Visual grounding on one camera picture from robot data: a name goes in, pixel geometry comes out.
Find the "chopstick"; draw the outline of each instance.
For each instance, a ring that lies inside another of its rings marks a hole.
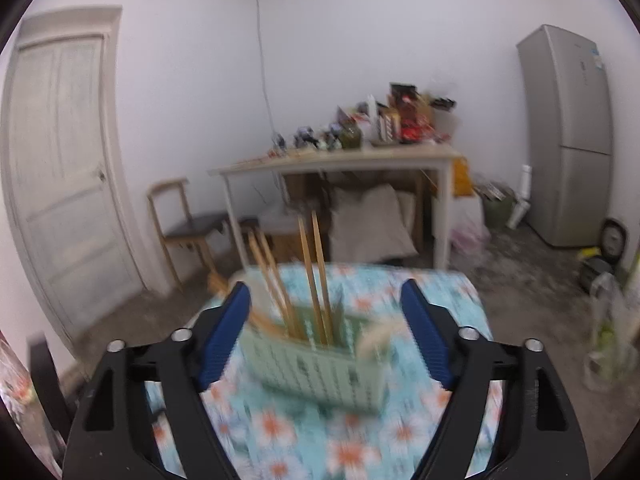
[[[324,266],[324,253],[322,252],[322,239],[320,238],[320,227],[318,225],[318,215],[313,211],[311,218],[314,224],[314,240],[316,242],[316,258],[318,259],[318,272],[320,273],[320,287],[322,288],[322,302],[324,303],[325,329],[327,342],[334,344],[334,319],[331,314],[331,304],[329,304],[329,290],[326,286],[326,267]]]
[[[287,317],[289,318],[289,322],[290,322],[290,326],[289,326],[290,335],[296,336],[298,338],[304,338],[305,336],[304,336],[304,333],[302,332],[302,327],[300,326],[298,316],[291,304],[291,298],[289,297],[289,294],[287,293],[287,288],[284,286],[284,283],[282,281],[280,271],[278,270],[278,264],[276,263],[276,259],[273,257],[273,253],[271,252],[271,248],[269,247],[269,243],[267,242],[267,237],[264,235],[262,231],[258,232],[258,236],[260,237],[260,245],[262,246],[262,250],[264,251],[265,256],[267,256],[267,263],[269,264],[271,273],[273,274],[276,280],[276,285],[282,294],[282,299],[284,300],[284,306],[287,311]]]
[[[311,268],[311,256],[309,255],[309,244],[306,239],[305,223],[302,216],[298,217],[298,227],[300,228],[300,242],[302,243],[302,255],[305,259],[306,277],[309,280],[309,289],[311,290],[311,301],[314,306],[314,317],[316,318],[316,326],[320,335],[320,342],[326,345],[326,333],[324,332],[324,322],[322,321],[322,311],[318,301],[318,291],[316,290],[316,280],[314,271]]]
[[[273,283],[271,283],[271,277],[269,276],[269,270],[267,269],[267,264],[264,261],[264,257],[260,252],[260,247],[258,247],[258,242],[255,239],[255,235],[253,232],[249,232],[249,247],[251,248],[251,252],[254,254],[255,261],[258,263],[258,267],[260,267],[260,272],[264,278],[264,281],[267,284],[267,289],[269,290],[269,294],[273,298],[274,303],[278,307],[280,314],[282,314],[282,319],[284,321],[285,326],[287,327],[287,331],[289,334],[295,334],[295,327],[292,325],[292,322],[289,320],[289,315],[287,309],[282,304],[282,300],[280,299],[280,295],[276,290]]]
[[[212,271],[209,275],[209,291],[212,294],[229,294],[231,286],[229,282],[220,276],[215,271]],[[283,327],[275,324],[269,316],[258,312],[258,310],[252,305],[249,309],[249,324],[255,328],[259,328],[262,332],[265,332],[271,336],[285,339],[287,337],[286,330]]]
[[[249,311],[249,323],[271,336],[281,339],[287,338],[287,330],[285,328],[275,324],[269,316],[258,312],[258,310],[253,306]]]

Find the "silver refrigerator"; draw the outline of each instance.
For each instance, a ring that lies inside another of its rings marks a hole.
[[[532,166],[527,222],[552,246],[595,245],[612,169],[609,87],[598,47],[543,25],[518,52]]]

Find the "white wall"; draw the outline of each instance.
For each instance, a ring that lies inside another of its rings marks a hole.
[[[260,79],[255,0],[34,0],[26,16],[70,6],[123,7],[116,67],[116,113],[125,177],[130,199],[152,266],[143,270],[148,286],[165,292],[168,279],[146,206],[146,190],[162,179],[187,176],[194,212],[224,209],[222,186],[206,170],[263,154],[271,144],[271,129]],[[2,52],[4,82],[11,46]],[[270,176],[235,185],[238,210],[256,212],[276,196]],[[162,219],[178,216],[161,204]],[[0,330],[24,358],[24,338],[51,328],[26,282],[2,214],[0,269],[2,303]],[[225,239],[213,240],[224,249]],[[197,257],[175,251],[176,263],[187,274]],[[16,323],[6,319],[16,318]],[[33,322],[21,323],[21,320]],[[63,367],[70,356],[56,342],[54,358]]]
[[[614,122],[610,215],[630,232],[632,263],[640,228],[640,34],[618,0],[555,0],[555,25],[595,41],[606,65]]]
[[[550,0],[260,0],[276,129],[329,122],[337,105],[390,81],[419,89],[449,73],[461,124],[453,140],[473,171],[518,182],[527,160],[516,44],[553,15]]]

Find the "metal screw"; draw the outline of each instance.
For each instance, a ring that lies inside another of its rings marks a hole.
[[[460,330],[458,330],[458,335],[462,339],[466,339],[467,341],[475,341],[480,337],[480,333],[478,330],[471,326],[463,326]]]
[[[545,347],[542,342],[538,341],[537,339],[527,339],[524,342],[524,346],[526,346],[527,349],[531,350],[532,352],[542,352]]]
[[[175,330],[174,333],[171,334],[171,339],[176,342],[187,341],[187,339],[191,338],[191,330],[188,328],[179,328]]]
[[[127,344],[122,339],[114,339],[107,345],[107,352],[116,353],[122,350]]]

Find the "white door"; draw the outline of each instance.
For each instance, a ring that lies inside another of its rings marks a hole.
[[[143,288],[105,163],[102,50],[102,37],[24,47],[7,89],[14,215],[72,338]]]

